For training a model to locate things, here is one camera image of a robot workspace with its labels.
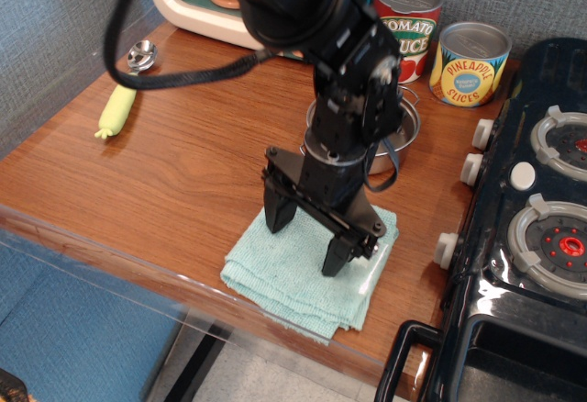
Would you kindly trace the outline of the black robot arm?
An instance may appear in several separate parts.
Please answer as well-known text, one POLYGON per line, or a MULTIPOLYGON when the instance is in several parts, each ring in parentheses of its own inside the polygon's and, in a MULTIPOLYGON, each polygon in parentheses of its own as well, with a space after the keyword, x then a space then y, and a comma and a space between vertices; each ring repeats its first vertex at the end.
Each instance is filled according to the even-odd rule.
POLYGON ((370 258, 386 227, 367 199, 379 148, 402 125, 398 41, 366 0, 238 0, 249 34, 269 53, 314 65, 315 108, 305 153, 266 151, 264 211, 278 232, 298 209, 332 232, 322 267, 337 275, 370 258))

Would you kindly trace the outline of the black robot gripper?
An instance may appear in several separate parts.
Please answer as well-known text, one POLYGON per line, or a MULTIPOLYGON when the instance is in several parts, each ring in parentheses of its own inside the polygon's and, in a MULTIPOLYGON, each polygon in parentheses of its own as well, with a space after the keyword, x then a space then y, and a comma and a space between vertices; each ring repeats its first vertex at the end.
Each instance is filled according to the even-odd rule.
POLYGON ((271 233, 281 231, 300 207, 335 235, 322 266, 322 275, 335 277, 354 258, 371 257, 386 227, 365 194, 366 173, 335 170, 323 177, 303 177, 304 155, 274 146, 266 149, 266 225, 271 233))

